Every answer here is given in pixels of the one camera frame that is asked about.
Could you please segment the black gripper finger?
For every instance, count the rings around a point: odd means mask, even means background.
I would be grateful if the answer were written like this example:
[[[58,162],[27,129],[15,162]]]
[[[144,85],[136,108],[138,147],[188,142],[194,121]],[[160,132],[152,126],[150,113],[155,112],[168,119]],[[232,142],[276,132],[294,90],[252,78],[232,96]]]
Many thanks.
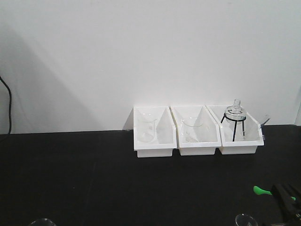
[[[293,200],[301,199],[301,192],[297,187],[291,184],[284,184],[283,187]]]
[[[293,200],[283,189],[284,184],[274,184],[271,192],[278,203],[284,221],[297,221],[297,200]]]

